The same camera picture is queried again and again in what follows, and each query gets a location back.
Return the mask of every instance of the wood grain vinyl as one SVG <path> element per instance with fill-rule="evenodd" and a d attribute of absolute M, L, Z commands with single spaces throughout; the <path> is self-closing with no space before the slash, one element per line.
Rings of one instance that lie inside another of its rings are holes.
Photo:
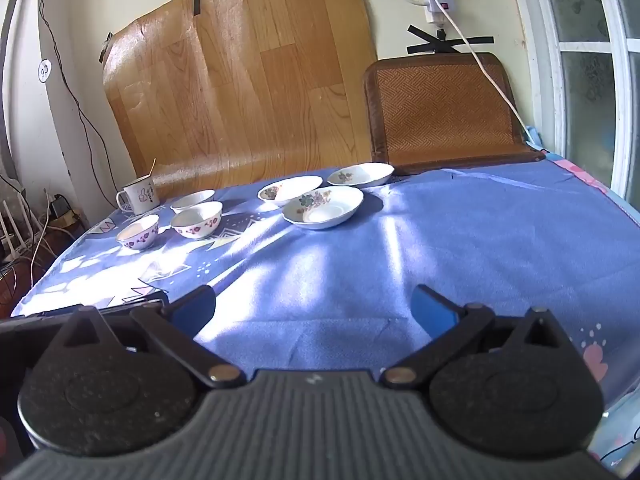
<path fill-rule="evenodd" d="M 104 87 L 163 196 L 370 160 L 363 0 L 172 0 L 116 34 Z"/>

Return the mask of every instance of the small bowl with red flowers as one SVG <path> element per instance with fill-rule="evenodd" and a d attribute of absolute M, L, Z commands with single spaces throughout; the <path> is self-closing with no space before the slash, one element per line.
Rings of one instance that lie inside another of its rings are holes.
<path fill-rule="evenodd" d="M 158 215 L 143 216 L 120 231 L 116 240 L 127 249 L 144 251 L 156 241 L 159 221 Z"/>
<path fill-rule="evenodd" d="M 171 220 L 171 227 L 179 235 L 192 240 L 211 236 L 220 225 L 222 202 L 204 202 L 178 213 Z"/>

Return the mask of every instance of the bowl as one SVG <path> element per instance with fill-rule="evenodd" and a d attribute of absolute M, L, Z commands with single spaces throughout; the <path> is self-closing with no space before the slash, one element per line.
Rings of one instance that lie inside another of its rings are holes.
<path fill-rule="evenodd" d="M 158 236 L 158 215 L 143 216 L 132 224 L 126 226 L 116 236 L 120 245 L 135 251 L 144 251 L 150 247 Z"/>
<path fill-rule="evenodd" d="M 205 189 L 203 191 L 196 191 L 195 193 L 191 193 L 190 195 L 183 196 L 176 200 L 171 209 L 174 210 L 176 214 L 181 213 L 185 209 L 190 208 L 193 205 L 201 204 L 202 202 L 208 202 L 213 198 L 215 191 L 212 189 Z"/>
<path fill-rule="evenodd" d="M 394 167 L 382 162 L 365 162 L 334 171 L 327 182 L 332 186 L 381 186 L 394 172 Z"/>
<path fill-rule="evenodd" d="M 282 215 L 303 229 L 328 229 L 351 218 L 363 200 L 355 187 L 323 187 L 289 202 Z"/>
<path fill-rule="evenodd" d="M 258 198 L 267 204 L 284 207 L 294 198 L 315 190 L 321 184 L 321 176 L 295 176 L 264 186 L 258 192 Z"/>
<path fill-rule="evenodd" d="M 213 234 L 222 218 L 222 202 L 204 202 L 179 212 L 171 220 L 178 234 L 192 240 L 200 240 Z"/>

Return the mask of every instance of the white mug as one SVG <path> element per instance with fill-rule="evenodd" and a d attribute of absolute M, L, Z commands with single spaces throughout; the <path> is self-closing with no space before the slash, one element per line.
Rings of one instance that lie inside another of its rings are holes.
<path fill-rule="evenodd" d="M 124 190 L 116 195 L 116 202 L 125 213 L 142 215 L 160 205 L 156 186 L 151 176 L 143 176 L 124 186 Z"/>

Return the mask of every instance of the wall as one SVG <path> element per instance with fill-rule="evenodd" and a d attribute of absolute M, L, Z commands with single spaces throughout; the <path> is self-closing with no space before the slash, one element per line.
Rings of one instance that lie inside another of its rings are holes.
<path fill-rule="evenodd" d="M 126 184 L 135 175 L 104 95 L 102 67 L 98 63 L 98 56 L 109 31 L 121 30 L 132 20 L 167 1 L 169 0 L 46 0 L 47 17 L 50 18 L 60 46 L 65 73 L 84 111 L 105 139 L 118 186 Z M 427 25 L 424 13 L 419 7 L 406 4 L 402 0 L 366 1 L 380 58 L 405 56 L 408 45 L 422 42 L 407 32 L 411 24 L 435 35 L 434 29 Z M 481 46 L 478 50 L 493 52 L 503 62 L 511 79 L 516 104 L 527 123 L 532 123 L 529 65 L 515 0 L 456 1 L 458 8 L 453 17 L 466 35 L 495 37 L 496 44 Z M 35 11 L 36 0 L 30 0 L 30 5 Z M 44 32 L 46 31 L 41 28 L 43 50 L 50 54 L 51 44 Z M 450 38 L 456 37 L 455 31 L 452 32 L 450 28 L 447 28 L 447 33 Z M 60 90 L 61 81 L 58 78 L 50 81 L 47 87 L 51 88 L 50 117 L 55 121 L 58 130 L 59 141 L 56 142 L 59 142 L 66 155 L 66 164 L 79 203 L 89 219 L 97 221 L 107 215 L 111 207 L 101 197 L 95 185 L 88 163 L 84 130 L 79 123 L 77 111 L 65 91 Z M 26 108 L 25 112 L 30 109 L 27 106 L 22 108 Z M 50 120 L 46 133 L 50 134 Z M 110 177 L 101 143 L 93 132 L 90 131 L 89 136 L 103 189 L 107 194 L 109 190 L 114 193 L 113 186 L 108 185 Z M 33 173 L 47 171 L 42 167 L 33 170 Z"/>
<path fill-rule="evenodd" d="M 0 0 L 4 16 L 8 0 Z M 43 188 L 77 204 L 49 108 L 47 88 L 38 80 L 41 58 L 38 0 L 18 0 L 9 35 L 4 72 L 4 110 L 16 170 L 27 200 L 38 212 L 46 208 Z"/>

